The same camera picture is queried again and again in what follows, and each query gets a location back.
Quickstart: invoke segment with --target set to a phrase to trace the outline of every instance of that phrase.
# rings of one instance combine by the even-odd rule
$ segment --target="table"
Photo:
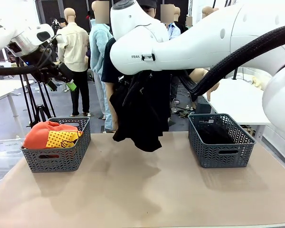
[[[23,132],[23,128],[21,126],[20,121],[17,119],[18,113],[13,101],[12,96],[18,96],[17,94],[13,93],[14,90],[19,89],[22,87],[20,80],[0,80],[0,100],[7,97],[9,100],[10,108],[13,112],[13,116],[15,117],[16,123],[19,125],[19,128],[21,129],[22,137],[25,136]]]
[[[222,79],[211,93],[211,112],[229,114],[239,125],[256,125],[255,139],[261,141],[270,121],[262,107],[263,91],[244,80]]]
[[[75,172],[33,174],[22,159],[0,183],[0,228],[285,225],[285,168],[259,143],[246,168],[204,169],[188,132],[153,153],[112,136],[92,134]]]

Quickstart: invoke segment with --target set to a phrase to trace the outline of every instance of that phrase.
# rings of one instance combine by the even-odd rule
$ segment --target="black cap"
[[[150,8],[157,8],[157,0],[136,0],[140,6],[146,6]]]

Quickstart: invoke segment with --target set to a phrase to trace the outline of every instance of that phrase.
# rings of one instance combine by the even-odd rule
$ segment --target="yellow patterned cloth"
[[[49,131],[47,148],[70,148],[75,145],[77,139],[83,134],[80,131]]]

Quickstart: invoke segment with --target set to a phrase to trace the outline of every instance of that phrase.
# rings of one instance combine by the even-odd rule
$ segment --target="shoe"
[[[90,117],[91,116],[91,113],[82,113],[84,116],[88,116]]]

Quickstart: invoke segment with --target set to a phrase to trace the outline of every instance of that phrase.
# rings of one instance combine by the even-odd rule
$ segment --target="white table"
[[[255,139],[262,140],[265,126],[270,124],[262,107],[263,91],[244,80],[222,79],[211,93],[211,113],[230,115],[239,125],[256,125]]]
[[[7,97],[9,100],[10,108],[13,112],[13,116],[15,117],[15,120],[17,124],[19,125],[19,128],[21,128],[21,134],[24,137],[23,128],[21,126],[20,121],[17,119],[18,113],[13,101],[12,96],[18,96],[18,94],[13,93],[14,90],[21,88],[21,81],[20,80],[0,80],[0,100]]]

